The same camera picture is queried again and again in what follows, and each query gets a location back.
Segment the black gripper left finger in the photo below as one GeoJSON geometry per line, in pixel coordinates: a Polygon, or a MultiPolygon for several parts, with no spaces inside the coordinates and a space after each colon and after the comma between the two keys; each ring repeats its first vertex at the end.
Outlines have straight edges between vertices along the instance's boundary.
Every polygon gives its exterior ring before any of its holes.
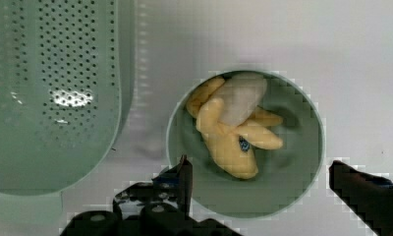
{"type": "Polygon", "coordinates": [[[151,204],[167,204],[188,214],[193,192],[193,166],[183,154],[179,163],[166,167],[150,181],[137,182],[118,193],[112,209],[118,216],[138,215],[151,204]]]}

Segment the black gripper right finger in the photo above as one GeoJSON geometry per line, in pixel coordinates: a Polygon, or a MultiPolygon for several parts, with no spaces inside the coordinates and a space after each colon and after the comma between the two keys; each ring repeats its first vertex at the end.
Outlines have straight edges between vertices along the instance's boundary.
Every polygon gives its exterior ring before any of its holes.
{"type": "Polygon", "coordinates": [[[330,189],[353,213],[377,236],[393,236],[393,182],[339,160],[328,170],[330,189]]]}

